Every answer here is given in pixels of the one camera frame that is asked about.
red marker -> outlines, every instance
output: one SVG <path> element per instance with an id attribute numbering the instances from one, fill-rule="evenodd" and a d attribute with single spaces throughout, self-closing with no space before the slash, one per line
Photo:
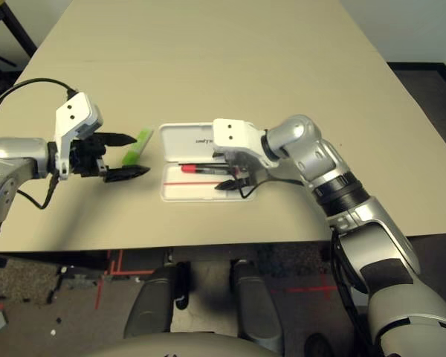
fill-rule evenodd
<path id="1" fill-rule="evenodd" d="M 196 164 L 181 165 L 184 173 L 205 173 L 207 175 L 228 175 L 228 170 L 198 167 Z"/>

black cable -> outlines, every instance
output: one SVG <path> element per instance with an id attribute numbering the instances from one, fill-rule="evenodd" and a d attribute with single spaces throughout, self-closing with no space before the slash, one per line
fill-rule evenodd
<path id="1" fill-rule="evenodd" d="M 28 199 L 31 203 L 33 203 L 37 208 L 40 210 L 44 210 L 50 203 L 51 197 L 53 197 L 54 189 L 59 183 L 59 172 L 55 171 L 55 173 L 51 176 L 50 179 L 50 185 L 48 187 L 48 193 L 46 194 L 45 201 L 43 202 L 43 205 L 37 202 L 33 197 L 31 197 L 28 193 L 23 192 L 22 190 L 16 191 L 20 195 L 24 196 L 26 199 Z"/>
<path id="2" fill-rule="evenodd" d="M 20 89 L 23 86 L 26 86 L 31 83 L 37 83 L 37 82 L 48 82 L 48 83 L 55 83 L 59 86 L 62 86 L 66 89 L 66 92 L 68 94 L 68 100 L 70 100 L 76 93 L 77 90 L 72 89 L 72 87 L 68 86 L 66 83 L 61 82 L 60 80 L 54 80 L 52 78 L 33 78 L 31 80 L 24 80 L 23 82 L 17 83 L 14 86 L 10 87 L 6 91 L 4 91 L 2 94 L 0 94 L 0 104 L 3 101 L 3 99 L 6 98 L 9 94 L 13 93 L 17 89 Z"/>
<path id="3" fill-rule="evenodd" d="M 332 232 L 331 244 L 330 244 L 330 266 L 332 270 L 332 276 L 334 277 L 335 285 L 339 291 L 340 299 L 342 300 L 343 307 L 345 308 L 347 315 L 355 328 L 355 334 L 362 340 L 366 351 L 371 355 L 373 353 L 373 345 L 370 335 L 362 326 L 360 316 L 358 314 L 357 307 L 355 306 L 352 296 L 349 291 L 349 287 L 343 281 L 342 264 L 340 258 L 336 254 L 335 249 L 337 245 L 337 232 Z"/>
<path id="4" fill-rule="evenodd" d="M 266 180 L 262 180 L 261 182 L 258 182 L 251 190 L 250 192 L 248 192 L 247 194 L 243 193 L 243 189 L 241 187 L 241 184 L 238 180 L 238 178 L 236 177 L 236 174 L 234 172 L 230 172 L 230 174 L 232 175 L 233 179 L 236 182 L 236 185 L 238 186 L 238 191 L 239 191 L 239 195 L 241 196 L 242 199 L 247 199 L 249 196 L 251 196 L 251 194 L 262 184 L 265 184 L 266 182 L 271 182 L 271 181 L 275 181 L 275 182 L 285 182 L 286 184 L 296 184 L 298 186 L 304 186 L 304 184 L 299 181 L 299 180 L 293 180 L 291 178 L 277 178 L 272 176 L 270 173 L 268 173 L 268 178 Z"/>

red line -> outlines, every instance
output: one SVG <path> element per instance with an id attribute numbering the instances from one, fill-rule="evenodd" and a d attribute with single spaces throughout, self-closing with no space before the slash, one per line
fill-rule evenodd
<path id="1" fill-rule="evenodd" d="M 336 286 L 327 285 L 327 286 L 308 286 L 304 288 L 287 288 L 287 289 L 271 289 L 271 294 L 276 294 L 277 292 L 330 292 L 333 290 L 337 290 Z"/>
<path id="2" fill-rule="evenodd" d="M 153 270 L 111 271 L 111 275 L 150 275 Z"/>
<path id="3" fill-rule="evenodd" d="M 97 281 L 97 296 L 96 296 L 96 303 L 94 305 L 94 310 L 99 309 L 99 302 L 101 300 L 102 291 L 103 291 L 103 279 L 100 277 L 99 281 Z"/>
<path id="4" fill-rule="evenodd" d="M 326 275 L 324 273 L 320 273 L 320 280 L 322 281 L 322 286 L 325 287 L 327 286 L 327 279 L 326 279 Z M 324 290 L 324 298 L 326 300 L 330 300 L 330 290 Z"/>
<path id="5" fill-rule="evenodd" d="M 205 181 L 205 182 L 164 182 L 164 186 L 179 184 L 221 184 L 221 181 Z"/>
<path id="6" fill-rule="evenodd" d="M 287 288 L 285 292 L 330 292 L 337 290 L 336 286 L 309 286 L 307 288 Z"/>
<path id="7" fill-rule="evenodd" d="M 119 260 L 117 261 L 117 271 L 120 271 L 120 267 L 122 266 L 122 249 L 119 250 Z"/>

table leg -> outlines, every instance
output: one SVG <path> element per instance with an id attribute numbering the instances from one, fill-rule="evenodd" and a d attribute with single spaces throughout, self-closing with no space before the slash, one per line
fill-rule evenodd
<path id="1" fill-rule="evenodd" d="M 20 24 L 15 15 L 13 15 L 12 10 L 10 10 L 7 4 L 3 4 L 0 7 L 0 11 L 4 14 L 3 22 L 8 27 L 8 30 L 15 36 L 16 40 L 23 47 L 28 56 L 32 57 L 36 52 L 36 45 L 22 27 L 22 24 Z"/>

black cable on table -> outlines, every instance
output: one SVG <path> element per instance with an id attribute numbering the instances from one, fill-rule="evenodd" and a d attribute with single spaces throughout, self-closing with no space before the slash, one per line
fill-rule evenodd
<path id="1" fill-rule="evenodd" d="M 17 89 L 20 89 L 21 87 L 27 86 L 31 83 L 38 83 L 38 82 L 54 83 L 64 87 L 68 95 L 68 100 L 70 100 L 75 94 L 77 94 L 77 90 L 72 89 L 72 87 L 68 86 L 64 82 L 61 82 L 60 80 L 54 80 L 52 78 L 33 78 L 31 80 L 24 80 L 23 82 L 17 83 L 14 86 L 7 89 L 6 91 L 4 91 L 2 94 L 0 94 L 0 104 L 9 94 L 13 93 Z"/>
<path id="2" fill-rule="evenodd" d="M 236 185 L 238 186 L 238 191 L 239 191 L 239 195 L 241 196 L 242 199 L 246 199 L 249 196 L 251 196 L 251 194 L 262 184 L 265 184 L 266 182 L 285 182 L 286 184 L 296 184 L 298 186 L 304 186 L 304 184 L 299 181 L 299 180 L 293 180 L 291 178 L 278 178 L 278 177 L 274 177 L 272 176 L 270 173 L 268 173 L 268 178 L 266 180 L 262 180 L 261 182 L 258 182 L 247 194 L 243 193 L 243 189 L 241 187 L 241 184 L 239 183 L 238 178 L 236 177 L 236 174 L 234 172 L 230 172 L 230 174 L 232 175 L 233 179 L 236 182 Z"/>
<path id="3" fill-rule="evenodd" d="M 23 192 L 22 190 L 18 190 L 16 191 L 17 193 L 19 193 L 20 195 L 24 196 L 27 200 L 29 200 L 31 203 L 33 203 L 37 208 L 39 208 L 40 210 L 44 210 L 51 201 L 51 197 L 53 197 L 53 193 L 54 193 L 54 189 L 56 188 L 56 186 L 59 183 L 59 172 L 56 171 L 50 179 L 50 185 L 48 187 L 48 193 L 46 194 L 46 198 L 45 201 L 43 202 L 43 205 L 41 205 L 40 203 L 37 202 L 37 200 L 35 200 L 33 197 L 31 197 L 28 193 Z"/>

